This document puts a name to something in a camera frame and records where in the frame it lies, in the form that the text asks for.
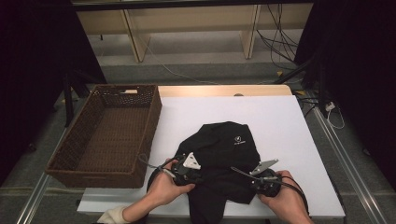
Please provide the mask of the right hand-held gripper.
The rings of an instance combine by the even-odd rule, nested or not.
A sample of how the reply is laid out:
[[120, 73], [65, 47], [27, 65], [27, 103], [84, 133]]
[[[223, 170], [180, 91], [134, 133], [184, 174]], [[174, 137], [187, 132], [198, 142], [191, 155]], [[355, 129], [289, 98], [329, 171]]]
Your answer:
[[277, 162], [278, 159], [260, 161], [249, 173], [253, 178], [251, 187], [258, 194], [263, 194], [266, 197], [275, 197], [279, 193], [281, 177], [271, 169], [271, 166]]

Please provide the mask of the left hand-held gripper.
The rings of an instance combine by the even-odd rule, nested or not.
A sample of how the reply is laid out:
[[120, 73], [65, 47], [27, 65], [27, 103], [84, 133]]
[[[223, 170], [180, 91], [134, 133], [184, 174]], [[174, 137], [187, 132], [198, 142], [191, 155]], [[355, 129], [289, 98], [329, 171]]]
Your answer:
[[177, 155], [177, 163], [172, 165], [171, 172], [174, 175], [174, 182], [178, 186], [203, 182], [201, 165], [192, 152], [189, 155]]

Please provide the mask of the black pants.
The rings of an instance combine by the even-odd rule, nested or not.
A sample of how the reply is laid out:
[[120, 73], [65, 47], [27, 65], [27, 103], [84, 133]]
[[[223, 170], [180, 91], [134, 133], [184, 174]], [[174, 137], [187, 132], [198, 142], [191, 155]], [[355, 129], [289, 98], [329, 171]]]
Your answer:
[[228, 201], [249, 204], [255, 196], [246, 173], [261, 158], [246, 124], [205, 124], [180, 143], [176, 154], [193, 154], [201, 165], [202, 181], [188, 193], [192, 224], [219, 224]]

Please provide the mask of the brown wicker basket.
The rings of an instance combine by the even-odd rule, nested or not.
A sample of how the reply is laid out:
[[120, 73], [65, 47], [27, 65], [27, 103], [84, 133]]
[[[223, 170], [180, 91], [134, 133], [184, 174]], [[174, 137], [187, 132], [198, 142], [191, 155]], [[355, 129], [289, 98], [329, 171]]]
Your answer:
[[97, 85], [46, 173], [68, 188], [139, 189], [162, 110], [156, 85]]

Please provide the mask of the person's right hand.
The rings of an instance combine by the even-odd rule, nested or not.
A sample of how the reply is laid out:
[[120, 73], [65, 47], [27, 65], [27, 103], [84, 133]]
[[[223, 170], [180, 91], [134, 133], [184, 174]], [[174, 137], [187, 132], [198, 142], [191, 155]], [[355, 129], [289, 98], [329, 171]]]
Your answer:
[[262, 194], [258, 197], [280, 220], [287, 224], [314, 224], [306, 211], [304, 200], [292, 188], [282, 186], [275, 197], [266, 197]]

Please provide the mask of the person's left hand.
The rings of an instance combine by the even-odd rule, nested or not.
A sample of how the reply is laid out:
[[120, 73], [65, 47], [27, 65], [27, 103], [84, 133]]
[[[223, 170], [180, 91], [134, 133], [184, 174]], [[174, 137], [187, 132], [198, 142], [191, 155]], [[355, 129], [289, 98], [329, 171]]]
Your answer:
[[144, 201], [153, 209], [171, 203], [178, 196], [188, 193], [194, 188], [194, 184], [178, 186], [172, 176], [165, 171], [160, 171], [152, 181]]

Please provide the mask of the white table mat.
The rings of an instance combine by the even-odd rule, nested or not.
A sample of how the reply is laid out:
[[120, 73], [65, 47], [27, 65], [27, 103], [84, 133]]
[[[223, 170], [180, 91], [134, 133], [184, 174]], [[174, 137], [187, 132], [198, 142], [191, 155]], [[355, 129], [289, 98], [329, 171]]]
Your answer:
[[[162, 104], [150, 164], [161, 164], [173, 157], [179, 144], [203, 124], [223, 121], [247, 124], [262, 161], [278, 159], [271, 168], [291, 172], [302, 187], [310, 216], [316, 222], [345, 216], [294, 96], [162, 97]], [[148, 169], [142, 189], [87, 188], [77, 211], [101, 215], [107, 209], [133, 203], [145, 194], [151, 172]], [[187, 195], [182, 195], [153, 210], [150, 217], [188, 219], [188, 205]], [[248, 223], [249, 219], [275, 217], [255, 196], [250, 204], [227, 202], [222, 222]]]

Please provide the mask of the black stand leg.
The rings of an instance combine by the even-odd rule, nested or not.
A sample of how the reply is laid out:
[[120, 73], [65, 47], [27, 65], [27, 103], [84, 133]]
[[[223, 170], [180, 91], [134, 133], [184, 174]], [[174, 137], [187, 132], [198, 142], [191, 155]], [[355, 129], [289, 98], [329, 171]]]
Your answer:
[[299, 75], [303, 71], [306, 71], [313, 61], [314, 61], [314, 59], [311, 58], [310, 60], [307, 60], [306, 62], [298, 65], [291, 72], [287, 73], [286, 75], [283, 75], [282, 77], [279, 77], [276, 81], [274, 81], [274, 84], [276, 84], [276, 85], [283, 84], [286, 81], [290, 80], [291, 78], [296, 77], [297, 75]]

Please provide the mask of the black tripod stand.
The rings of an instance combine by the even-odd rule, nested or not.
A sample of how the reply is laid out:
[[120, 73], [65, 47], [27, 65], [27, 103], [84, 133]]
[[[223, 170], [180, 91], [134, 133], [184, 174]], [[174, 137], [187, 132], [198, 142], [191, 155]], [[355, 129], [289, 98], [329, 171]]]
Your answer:
[[88, 75], [79, 70], [68, 72], [63, 77], [64, 84], [64, 100], [66, 111], [65, 127], [68, 127], [74, 117], [73, 97], [72, 91], [75, 91], [77, 96], [85, 98], [89, 95], [90, 91], [86, 86]]

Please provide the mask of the black curtain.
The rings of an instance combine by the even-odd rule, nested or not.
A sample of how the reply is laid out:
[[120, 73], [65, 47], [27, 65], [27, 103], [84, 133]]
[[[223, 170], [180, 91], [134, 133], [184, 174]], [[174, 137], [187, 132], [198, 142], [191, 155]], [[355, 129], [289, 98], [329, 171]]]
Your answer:
[[326, 90], [396, 190], [396, 0], [313, 0], [295, 61], [323, 42]]
[[66, 82], [106, 83], [71, 0], [0, 0], [0, 185]]

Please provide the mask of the metal floor rail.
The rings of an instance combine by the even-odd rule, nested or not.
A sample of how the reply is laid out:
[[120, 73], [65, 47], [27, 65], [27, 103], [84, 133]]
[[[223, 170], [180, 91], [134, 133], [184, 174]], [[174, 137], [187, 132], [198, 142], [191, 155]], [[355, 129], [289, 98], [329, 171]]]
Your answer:
[[332, 149], [334, 150], [337, 159], [341, 163], [349, 183], [360, 199], [361, 205], [368, 215], [368, 218], [370, 218], [371, 223], [388, 224], [388, 219], [382, 212], [374, 194], [369, 190], [367, 184], [364, 182], [361, 174], [359, 173], [352, 159], [347, 154], [344, 145], [342, 144], [332, 125], [323, 117], [318, 108], [314, 109], [314, 114], [321, 129], [323, 132], [325, 132], [328, 140], [330, 141]]
[[51, 176], [47, 175], [46, 173], [43, 173], [39, 177], [35, 187], [33, 188], [28, 200], [26, 201], [18, 216], [16, 224], [31, 224], [50, 181]]

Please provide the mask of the light wooden desk frame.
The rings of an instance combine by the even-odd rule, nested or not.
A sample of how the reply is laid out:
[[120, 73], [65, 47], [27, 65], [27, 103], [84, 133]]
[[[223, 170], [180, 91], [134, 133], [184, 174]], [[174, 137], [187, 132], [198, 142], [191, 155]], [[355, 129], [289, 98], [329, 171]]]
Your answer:
[[134, 59], [144, 61], [150, 36], [156, 33], [237, 31], [247, 59], [252, 57], [254, 33], [274, 30], [274, 16], [282, 8], [284, 29], [303, 29], [311, 3], [224, 7], [170, 7], [82, 11], [78, 18], [88, 35], [127, 35]]

